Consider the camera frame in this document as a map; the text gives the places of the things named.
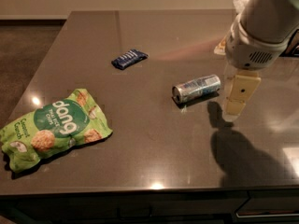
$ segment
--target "silver can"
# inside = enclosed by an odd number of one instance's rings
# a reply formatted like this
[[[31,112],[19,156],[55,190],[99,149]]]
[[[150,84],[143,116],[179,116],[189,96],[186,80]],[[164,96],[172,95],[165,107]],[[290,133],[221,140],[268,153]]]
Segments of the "silver can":
[[[221,88],[221,80],[216,75],[199,77],[172,88],[173,99],[177,104],[183,104],[218,91]]]

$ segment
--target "dark floor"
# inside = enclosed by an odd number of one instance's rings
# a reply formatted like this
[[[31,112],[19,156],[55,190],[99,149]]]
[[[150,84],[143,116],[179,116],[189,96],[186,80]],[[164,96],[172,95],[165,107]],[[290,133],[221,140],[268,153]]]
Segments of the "dark floor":
[[[61,25],[0,25],[0,129],[61,28]],[[13,222],[0,216],[0,223]]]

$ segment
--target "blue package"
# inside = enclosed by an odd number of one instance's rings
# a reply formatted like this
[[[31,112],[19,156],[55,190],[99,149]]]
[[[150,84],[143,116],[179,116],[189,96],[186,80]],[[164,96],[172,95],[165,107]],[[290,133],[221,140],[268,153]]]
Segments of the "blue package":
[[[136,49],[130,49],[128,52],[123,54],[122,56],[118,57],[111,63],[114,67],[124,70],[125,68],[129,67],[132,64],[139,63],[142,60],[145,60],[149,57],[146,53],[143,53]]]

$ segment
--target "green snack bag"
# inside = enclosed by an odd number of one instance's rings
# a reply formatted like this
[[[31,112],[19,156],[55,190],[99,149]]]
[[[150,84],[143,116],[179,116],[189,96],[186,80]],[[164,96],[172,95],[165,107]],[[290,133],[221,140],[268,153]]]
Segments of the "green snack bag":
[[[68,98],[9,123],[0,130],[0,141],[11,170],[19,173],[41,159],[111,134],[98,104],[85,89],[77,89]]]

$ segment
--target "gray countertop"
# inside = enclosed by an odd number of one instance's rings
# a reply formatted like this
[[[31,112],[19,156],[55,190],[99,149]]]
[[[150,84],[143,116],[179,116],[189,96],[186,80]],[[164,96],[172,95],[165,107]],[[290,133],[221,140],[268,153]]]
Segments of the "gray countertop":
[[[223,87],[184,106],[172,86],[216,74],[213,49],[231,10],[73,12],[10,116],[86,88],[113,134],[14,175],[0,163],[0,195],[149,189],[271,189],[299,184],[299,60],[279,58],[234,125],[221,118]],[[149,58],[121,71],[129,49]]]

